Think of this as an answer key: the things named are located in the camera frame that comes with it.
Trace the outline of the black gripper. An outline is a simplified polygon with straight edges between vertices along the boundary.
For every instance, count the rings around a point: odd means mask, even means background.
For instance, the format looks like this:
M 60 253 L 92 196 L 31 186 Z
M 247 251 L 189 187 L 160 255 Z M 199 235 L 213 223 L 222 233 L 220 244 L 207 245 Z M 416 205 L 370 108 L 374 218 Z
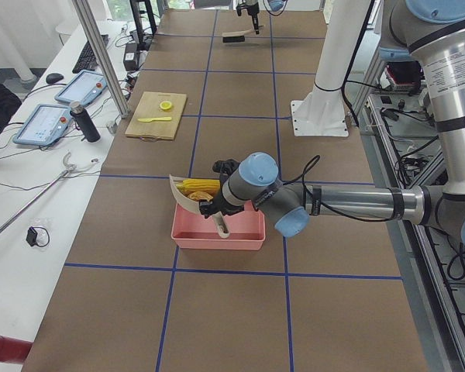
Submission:
M 259 20 L 257 16 L 260 12 L 259 2 L 257 0 L 239 0 L 236 3 L 236 13 L 238 16 L 241 16 L 243 11 L 246 11 L 249 16 L 252 16 L 253 29 L 258 35 L 260 33 Z
M 217 213 L 222 215 L 235 215 L 244 210 L 244 205 L 248 202 L 245 195 L 238 195 L 231 186 L 229 179 L 239 173 L 242 163 L 234 160 L 217 160 L 212 165 L 212 170 L 219 174 L 219 191 L 211 201 L 200 201 L 198 203 L 199 212 L 206 219 Z

